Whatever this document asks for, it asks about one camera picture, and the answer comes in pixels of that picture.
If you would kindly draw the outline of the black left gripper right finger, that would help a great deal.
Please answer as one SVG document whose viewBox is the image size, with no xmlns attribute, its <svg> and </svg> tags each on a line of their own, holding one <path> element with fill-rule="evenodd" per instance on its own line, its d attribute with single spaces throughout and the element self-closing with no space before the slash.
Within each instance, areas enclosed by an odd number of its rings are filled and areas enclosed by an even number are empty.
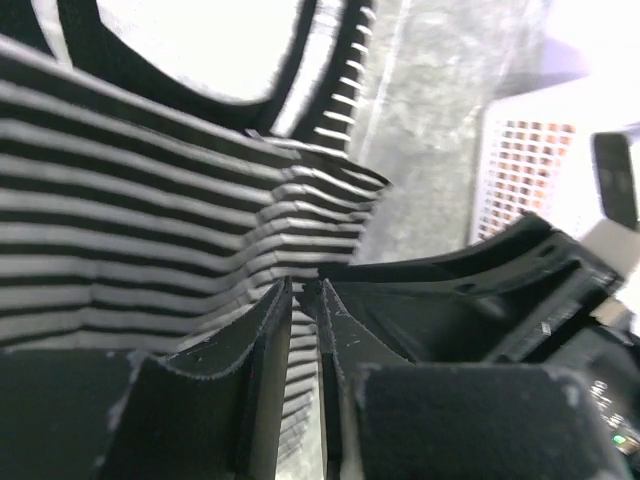
<svg viewBox="0 0 640 480">
<path fill-rule="evenodd" d="M 327 477 L 414 479 L 414 366 L 349 313 L 330 281 L 317 293 Z"/>
</svg>

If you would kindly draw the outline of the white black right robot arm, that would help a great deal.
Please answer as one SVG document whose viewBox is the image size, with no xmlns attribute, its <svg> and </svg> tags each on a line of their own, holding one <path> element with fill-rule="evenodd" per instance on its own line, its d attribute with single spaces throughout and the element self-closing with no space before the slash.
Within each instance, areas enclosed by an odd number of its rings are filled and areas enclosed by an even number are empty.
<svg viewBox="0 0 640 480">
<path fill-rule="evenodd" d="M 639 475 L 639 129 L 589 139 L 602 219 L 533 213 L 464 250 L 324 270 L 318 324 L 330 479 Z"/>
</svg>

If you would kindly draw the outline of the purple striped tank top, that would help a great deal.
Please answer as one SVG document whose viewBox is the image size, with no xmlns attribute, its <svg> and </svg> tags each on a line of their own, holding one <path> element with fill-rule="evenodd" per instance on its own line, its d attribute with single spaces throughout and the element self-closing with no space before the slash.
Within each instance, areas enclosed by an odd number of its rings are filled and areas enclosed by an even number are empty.
<svg viewBox="0 0 640 480">
<path fill-rule="evenodd" d="M 276 465 L 316 384 L 303 285 L 348 264 L 388 187 L 350 160 L 371 1 L 143 11 L 193 34 L 232 102 L 153 62 L 111 5 L 61 1 L 58 60 L 29 1 L 1 5 L 1 475 L 180 479 L 167 360 L 292 282 Z"/>
</svg>

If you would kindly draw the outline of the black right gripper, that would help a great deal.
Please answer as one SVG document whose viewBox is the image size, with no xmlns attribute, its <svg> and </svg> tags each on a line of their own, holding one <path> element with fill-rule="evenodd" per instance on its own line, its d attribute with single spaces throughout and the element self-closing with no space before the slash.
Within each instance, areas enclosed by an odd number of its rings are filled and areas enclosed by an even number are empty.
<svg viewBox="0 0 640 480">
<path fill-rule="evenodd" d="M 538 359 L 545 327 L 556 341 L 567 339 L 622 283 L 533 213 L 453 253 L 327 267 L 320 276 L 349 314 L 414 363 Z"/>
</svg>

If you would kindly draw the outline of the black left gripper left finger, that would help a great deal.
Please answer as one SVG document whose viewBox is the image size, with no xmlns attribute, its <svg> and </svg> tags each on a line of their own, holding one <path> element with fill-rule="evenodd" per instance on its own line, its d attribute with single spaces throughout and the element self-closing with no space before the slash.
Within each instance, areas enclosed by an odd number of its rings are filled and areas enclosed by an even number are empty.
<svg viewBox="0 0 640 480">
<path fill-rule="evenodd" d="M 290 278 L 277 281 L 240 318 L 167 360 L 186 396 L 178 478 L 273 478 L 292 297 Z"/>
</svg>

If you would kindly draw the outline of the white plastic laundry basket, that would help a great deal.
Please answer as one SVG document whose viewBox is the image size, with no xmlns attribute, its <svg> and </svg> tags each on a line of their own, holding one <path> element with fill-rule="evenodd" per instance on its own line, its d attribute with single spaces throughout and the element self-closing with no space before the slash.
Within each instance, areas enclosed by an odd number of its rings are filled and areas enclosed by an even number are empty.
<svg viewBox="0 0 640 480">
<path fill-rule="evenodd" d="M 629 81 L 587 77 L 492 102 L 485 110 L 469 241 L 533 212 L 574 238 L 604 214 L 590 140 L 639 120 Z"/>
</svg>

